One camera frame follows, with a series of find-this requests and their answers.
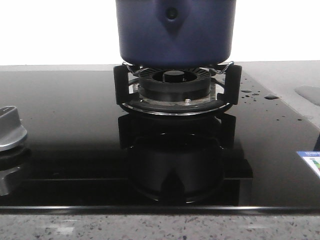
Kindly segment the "dark blue cooking pot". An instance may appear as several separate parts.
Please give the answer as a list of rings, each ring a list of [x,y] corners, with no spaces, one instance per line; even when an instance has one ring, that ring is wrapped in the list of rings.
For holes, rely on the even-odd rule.
[[[234,0],[117,0],[121,58],[160,68],[220,64],[231,54]]]

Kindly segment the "black metal pot support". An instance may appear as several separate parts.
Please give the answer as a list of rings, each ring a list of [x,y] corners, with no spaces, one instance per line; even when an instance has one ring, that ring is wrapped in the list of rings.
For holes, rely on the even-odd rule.
[[[211,82],[214,84],[215,101],[192,104],[186,99],[183,105],[132,105],[132,100],[140,97],[138,91],[139,73],[146,69],[191,69],[201,68],[211,74]],[[157,116],[192,116],[212,112],[224,112],[233,105],[238,104],[242,67],[229,62],[223,65],[209,65],[205,67],[191,68],[152,68],[140,65],[122,63],[113,68],[116,103],[127,112],[137,112],[146,115]]]

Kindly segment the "black glass gas stove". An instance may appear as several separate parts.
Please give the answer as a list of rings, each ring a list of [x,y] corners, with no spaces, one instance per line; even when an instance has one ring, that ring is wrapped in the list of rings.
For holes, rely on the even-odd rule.
[[[128,114],[113,72],[0,73],[27,139],[0,154],[3,214],[319,214],[319,130],[247,74],[221,114]]]

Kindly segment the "black round gas burner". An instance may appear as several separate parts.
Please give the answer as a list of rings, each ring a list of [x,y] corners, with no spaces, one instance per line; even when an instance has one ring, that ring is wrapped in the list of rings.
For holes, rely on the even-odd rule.
[[[183,105],[186,99],[192,104],[216,100],[212,76],[202,68],[148,68],[139,73],[138,84],[139,98],[130,102],[133,106]]]

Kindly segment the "silver stove control knob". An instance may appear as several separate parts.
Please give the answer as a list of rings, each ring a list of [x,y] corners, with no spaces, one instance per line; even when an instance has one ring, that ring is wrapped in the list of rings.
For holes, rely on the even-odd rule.
[[[7,151],[22,144],[27,139],[27,130],[21,123],[16,106],[0,109],[0,151]]]

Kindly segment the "blue white energy label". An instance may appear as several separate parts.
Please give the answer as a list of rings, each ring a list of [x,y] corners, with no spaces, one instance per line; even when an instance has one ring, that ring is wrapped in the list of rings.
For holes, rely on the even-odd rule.
[[[297,151],[302,160],[320,177],[320,152],[319,151]]]

